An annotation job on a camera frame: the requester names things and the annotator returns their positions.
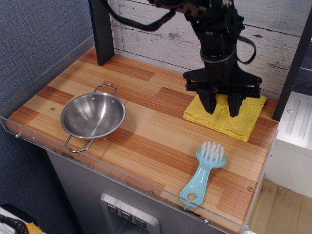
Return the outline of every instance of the light blue brush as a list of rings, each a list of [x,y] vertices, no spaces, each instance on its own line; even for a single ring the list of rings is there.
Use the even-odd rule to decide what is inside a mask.
[[[180,194],[180,197],[183,198],[181,202],[191,208],[197,207],[194,204],[200,205],[204,200],[210,170],[220,168],[226,163],[224,147],[220,144],[216,145],[215,142],[212,144],[210,141],[204,142],[201,149],[197,150],[196,156],[199,167]]]

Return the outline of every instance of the bowl handle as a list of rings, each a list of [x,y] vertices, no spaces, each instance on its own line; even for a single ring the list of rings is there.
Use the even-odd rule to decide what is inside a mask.
[[[65,146],[70,152],[72,152],[72,153],[79,153],[79,152],[81,152],[81,151],[87,151],[87,150],[91,147],[93,141],[95,140],[95,139],[92,139],[87,148],[80,149],[80,150],[74,150],[73,148],[71,148],[71,147],[69,147],[69,146],[67,145],[71,137],[72,137],[72,135],[69,135],[69,137],[67,138],[67,141],[66,141],[66,143],[65,143],[64,146]]]
[[[117,93],[117,88],[115,86],[113,86],[112,84],[100,84],[95,90],[94,90],[94,93],[98,90],[99,87],[104,87],[104,86],[111,86],[112,88],[115,89],[115,92],[114,92],[114,95]]]

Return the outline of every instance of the stainless steel bowl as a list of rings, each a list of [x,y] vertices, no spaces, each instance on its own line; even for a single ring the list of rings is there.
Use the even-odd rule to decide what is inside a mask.
[[[111,86],[114,94],[97,93],[99,87]],[[99,85],[93,93],[84,94],[70,101],[63,109],[60,122],[69,134],[65,147],[73,153],[86,151],[94,140],[108,136],[124,121],[126,108],[115,96],[117,88],[111,84]],[[71,137],[91,140],[85,149],[74,150],[68,146]]]

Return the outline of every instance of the wood grain surface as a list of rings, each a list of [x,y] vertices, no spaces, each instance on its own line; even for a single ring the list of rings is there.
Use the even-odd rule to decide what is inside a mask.
[[[116,96],[126,106],[125,121],[89,151],[71,153],[64,147],[69,135],[60,114],[70,100],[104,83],[118,88]],[[98,90],[113,91],[111,87]],[[181,207],[178,196],[198,168],[196,150],[204,141],[220,143],[228,161],[223,168],[211,170],[202,208],[187,212],[238,233],[237,224],[245,224],[255,194],[248,187],[257,188],[277,129],[278,122],[271,119],[276,101],[267,100],[250,140],[242,142],[184,120],[183,112],[194,96],[195,92],[185,90],[180,73],[117,55],[100,67],[92,48],[13,113],[7,126],[95,172],[109,173]],[[88,143],[72,137],[69,146],[78,149]]]

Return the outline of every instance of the black strap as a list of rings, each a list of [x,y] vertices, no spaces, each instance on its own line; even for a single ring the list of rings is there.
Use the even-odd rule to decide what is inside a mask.
[[[143,31],[148,31],[148,32],[156,31],[158,28],[161,27],[162,24],[164,24],[165,22],[170,20],[176,14],[175,9],[171,9],[170,12],[168,12],[166,15],[161,17],[159,20],[146,25],[146,24],[136,22],[132,19],[128,19],[128,18],[117,15],[112,10],[112,8],[108,4],[107,0],[102,0],[102,3],[104,5],[104,7],[108,10],[108,12],[111,14],[111,16],[114,17],[114,19],[116,19],[118,22],[123,23],[123,24],[128,25],[128,26],[131,26],[131,27],[134,27],[134,28],[141,29]]]
[[[247,64],[250,64],[250,63],[254,60],[254,58],[255,58],[255,56],[256,56],[256,54],[257,54],[256,48],[255,48],[255,43],[254,43],[252,40],[249,40],[248,38],[245,38],[245,37],[242,37],[242,36],[238,36],[237,39],[240,40],[240,41],[242,41],[242,42],[244,42],[244,43],[247,43],[247,44],[249,44],[249,45],[251,45],[251,46],[253,47],[253,49],[254,49],[253,55],[251,56],[251,58],[250,58],[248,61],[243,62],[243,61],[240,60],[240,58],[238,57],[238,55],[237,55],[237,49],[236,49],[236,46],[235,46],[235,57],[237,58],[237,60],[240,61],[240,62],[243,63],[243,64],[246,64],[246,65],[247,65]]]

